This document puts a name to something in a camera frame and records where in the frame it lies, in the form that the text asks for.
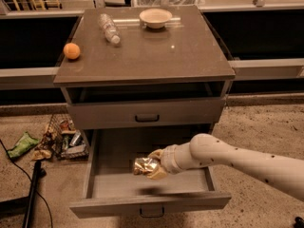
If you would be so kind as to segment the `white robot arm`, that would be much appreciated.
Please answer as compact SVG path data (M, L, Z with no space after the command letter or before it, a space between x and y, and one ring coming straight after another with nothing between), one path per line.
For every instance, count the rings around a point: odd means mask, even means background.
M198 134L190 142L173 144L149 154L157 167L147 175L160 180L167 174L227 165L275 189L304 200L304 161L232 146L209 134Z

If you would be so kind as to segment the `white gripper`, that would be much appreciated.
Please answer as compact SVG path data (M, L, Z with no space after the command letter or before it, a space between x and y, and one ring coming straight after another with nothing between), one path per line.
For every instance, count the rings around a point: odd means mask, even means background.
M182 154L187 149L187 144L172 144L162 149L157 149L151 152L148 157L154 160L161 160L161 166L149 169L146 176L154 181L164 179L167 173L176 175L183 171L185 168L182 166Z

